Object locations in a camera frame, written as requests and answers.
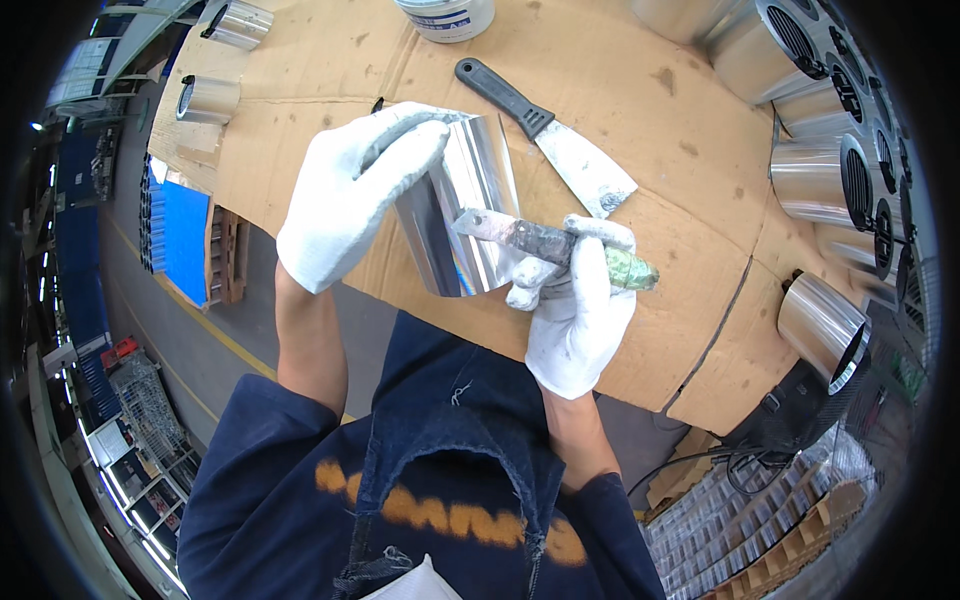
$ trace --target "yellow floor line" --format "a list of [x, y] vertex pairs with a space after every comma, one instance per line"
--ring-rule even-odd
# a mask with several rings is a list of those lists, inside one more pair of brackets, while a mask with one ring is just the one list
[[[130, 238], [127, 237], [127, 234], [120, 229], [120, 226], [117, 225], [117, 222], [113, 220], [113, 217], [107, 214], [107, 218], [110, 221], [110, 224], [113, 225], [113, 228], [116, 229], [116, 232], [120, 235], [120, 238], [127, 245], [127, 248], [130, 249], [130, 252], [133, 253], [137, 258], [140, 257], [140, 250], [133, 245], [133, 242], [130, 241]], [[210, 322], [210, 319], [204, 316], [204, 313], [197, 310], [190, 302], [183, 299], [183, 297], [177, 293], [176, 290], [170, 287], [170, 284], [167, 281], [164, 281], [161, 277], [154, 277], [157, 285], [163, 288], [163, 291], [167, 293], [170, 298], [180, 305], [186, 314], [190, 315], [194, 321], [200, 324], [201, 327], [206, 329], [207, 333], [216, 338], [221, 344], [226, 346], [231, 352], [239, 356], [244, 362], [256, 369], [260, 374], [270, 379], [276, 381], [276, 370], [271, 369], [266, 363], [262, 360], [253, 356], [246, 348], [240, 346], [233, 340], [230, 336], [224, 333], [224, 330], [218, 327], [217, 325]]]
[[[127, 234], [124, 233], [122, 229], [120, 229], [120, 226], [117, 224], [117, 222], [113, 220], [113, 216], [110, 215], [107, 211], [103, 211], [103, 214], [105, 214], [105, 215], [107, 216], [107, 219], [110, 221], [110, 224], [113, 225], [113, 228], [116, 230], [117, 234], [120, 235], [120, 239], [122, 239], [122, 240], [124, 241], [124, 244], [127, 245], [127, 248], [130, 250], [130, 252], [131, 252], [134, 256], [136, 256], [137, 258], [139, 258], [139, 257], [140, 257], [140, 250], [133, 244], [132, 241], [130, 241], [130, 238], [127, 237]], [[239, 356], [239, 357], [240, 357], [244, 362], [246, 362], [248, 365], [250, 365], [251, 367], [253, 367], [253, 368], [256, 369], [257, 371], [259, 371], [263, 376], [268, 377], [268, 378], [273, 379], [274, 381], [276, 381], [276, 370], [275, 370], [275, 369], [271, 369], [271, 368], [270, 368], [266, 363], [264, 363], [262, 360], [260, 360], [259, 358], [253, 356], [246, 348], [244, 348], [244, 347], [240, 346], [239, 344], [237, 344], [237, 342], [236, 342], [235, 340], [233, 340], [233, 338], [231, 338], [231, 337], [228, 336], [226, 333], [224, 333], [224, 330], [223, 330], [223, 329], [221, 329], [221, 328], [218, 327], [217, 325], [211, 323], [211, 322], [210, 322], [210, 319], [208, 319], [207, 317], [205, 317], [202, 312], [200, 312], [199, 310], [197, 310], [196, 307], [194, 307], [193, 305], [191, 305], [190, 302], [186, 301], [180, 294], [178, 294], [176, 290], [174, 290], [173, 288], [171, 288], [171, 287], [170, 287], [170, 283], [168, 283], [163, 277], [155, 276], [155, 277], [154, 277], [154, 281], [156, 281], [157, 285], [159, 285], [159, 286], [163, 289], [163, 291], [167, 293], [167, 295], [168, 295], [170, 298], [174, 299], [174, 301], [180, 306], [180, 308], [183, 309], [184, 312], [186, 312], [186, 314], [190, 315], [190, 317], [192, 317], [194, 321], [196, 321], [198, 324], [200, 324], [200, 326], [203, 327], [210, 335], [212, 335], [214, 338], [216, 338], [221, 344], [223, 344], [224, 346], [226, 346], [226, 347], [227, 347], [230, 351], [232, 351], [234, 354], [236, 354], [237, 356]], [[123, 302], [127, 305], [127, 309], [130, 310], [130, 314], [131, 314], [131, 316], [133, 316], [133, 320], [136, 321], [137, 325], [139, 325], [140, 330], [143, 331], [143, 333], [144, 333], [144, 336], [147, 336], [147, 330], [144, 329], [143, 325], [141, 325], [141, 324], [140, 324], [140, 321], [136, 318], [136, 315], [133, 314], [133, 310], [131, 309], [130, 305], [127, 304], [127, 299], [123, 297], [123, 293], [122, 293], [122, 292], [121, 292], [121, 294], [120, 294], [120, 297], [121, 297], [121, 299], [123, 300]], [[187, 387], [185, 383], [183, 383], [183, 380], [180, 379], [180, 376], [177, 375], [172, 369], [170, 370], [170, 373], [172, 373], [173, 376], [180, 382], [180, 384], [181, 384], [184, 388], [186, 388], [186, 391], [189, 392], [190, 395], [191, 395], [195, 400], [197, 400], [197, 403], [200, 404], [200, 405], [204, 408], [204, 410], [206, 410], [206, 412], [210, 414], [211, 417], [213, 417], [214, 419], [216, 419], [216, 421], [219, 422], [219, 419], [217, 419], [217, 418], [213, 415], [213, 413], [210, 412], [210, 409], [208, 409], [208, 408], [206, 407], [206, 405], [203, 404], [203, 403], [200, 401], [200, 399], [197, 397], [197, 395], [195, 395], [195, 394], [190, 390], [190, 388]], [[354, 417], [348, 415], [347, 413], [344, 413], [344, 416], [343, 416], [343, 419], [341, 420], [341, 423], [349, 423], [349, 422], [351, 422], [351, 421], [353, 421], [353, 420], [356, 420], [356, 419], [355, 419]]]
[[210, 418], [213, 419], [214, 422], [220, 422], [220, 418], [213, 414], [213, 411], [211, 411], [210, 408], [206, 404], [204, 404], [202, 400], [200, 400], [199, 396], [194, 394], [193, 390], [190, 389], [190, 386], [188, 386], [186, 382], [183, 381], [183, 378], [180, 377], [180, 375], [176, 371], [174, 371], [173, 367], [170, 366], [170, 361], [164, 358], [163, 354], [160, 353], [159, 348], [151, 339], [150, 334], [147, 333], [146, 327], [144, 327], [143, 323], [141, 323], [140, 320], [136, 318], [136, 313], [133, 312], [133, 308], [130, 306], [130, 303], [127, 301], [127, 297], [124, 295], [123, 290], [120, 289], [120, 286], [114, 283], [113, 287], [116, 288], [117, 294], [120, 295], [120, 300], [123, 302], [124, 306], [127, 307], [127, 312], [130, 313], [130, 316], [133, 318], [133, 321], [136, 323], [136, 326], [140, 328], [140, 333], [143, 334], [144, 339], [146, 339], [147, 342], [154, 347], [154, 353], [156, 354], [157, 358], [160, 359], [160, 362], [163, 364], [163, 368], [168, 373], [174, 376], [174, 379], [176, 379], [177, 382], [183, 387], [183, 389], [186, 390], [188, 394], [190, 394], [190, 397], [192, 397], [193, 400], [197, 404], [199, 404], [200, 407], [203, 408], [208, 415], [210, 415]]

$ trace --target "green tape wrap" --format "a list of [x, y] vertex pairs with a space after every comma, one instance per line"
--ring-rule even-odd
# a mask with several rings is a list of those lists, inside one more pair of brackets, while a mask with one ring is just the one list
[[611, 246], [604, 247], [610, 283], [627, 290], [649, 292], [657, 287], [660, 271], [642, 258]]

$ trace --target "workbench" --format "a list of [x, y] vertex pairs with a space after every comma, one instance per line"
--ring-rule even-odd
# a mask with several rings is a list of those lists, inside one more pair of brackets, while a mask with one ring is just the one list
[[[414, 100], [467, 112], [495, 108], [459, 83], [464, 57], [486, 63], [595, 143], [639, 189], [611, 216], [660, 269], [598, 391], [709, 431], [730, 432], [798, 359], [778, 335], [780, 283], [795, 269], [856, 303], [846, 270], [827, 264], [809, 223], [780, 208], [768, 178], [769, 107], [733, 96], [697, 50], [646, 30], [627, 2], [497, 0], [480, 36], [421, 38], [391, 0], [258, 0], [274, 25], [251, 53], [189, 33], [156, 114], [150, 153], [214, 202], [276, 236], [316, 132]], [[174, 118], [188, 74], [240, 81], [224, 128]], [[524, 218], [559, 226], [586, 215], [536, 146], [504, 119]], [[507, 287], [471, 298], [430, 295], [393, 211], [344, 282], [516, 360], [530, 315]]]

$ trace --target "metal blade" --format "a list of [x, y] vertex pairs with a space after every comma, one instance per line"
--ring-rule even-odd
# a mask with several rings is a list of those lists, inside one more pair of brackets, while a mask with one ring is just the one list
[[569, 231], [516, 219], [485, 208], [468, 208], [451, 228], [489, 242], [516, 248], [541, 260], [567, 267], [577, 237]]
[[535, 141], [567, 187], [597, 219], [606, 219], [636, 191], [636, 181], [620, 165], [556, 119]]

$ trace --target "forearm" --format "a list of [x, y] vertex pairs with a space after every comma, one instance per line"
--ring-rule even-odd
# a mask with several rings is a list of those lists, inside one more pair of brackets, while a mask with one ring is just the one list
[[280, 358], [276, 381], [307, 396], [337, 417], [347, 402], [347, 357], [329, 289], [316, 296], [276, 262], [276, 336]]
[[553, 451], [566, 463], [564, 491], [577, 492], [604, 473], [620, 474], [593, 393], [567, 400], [540, 387]]

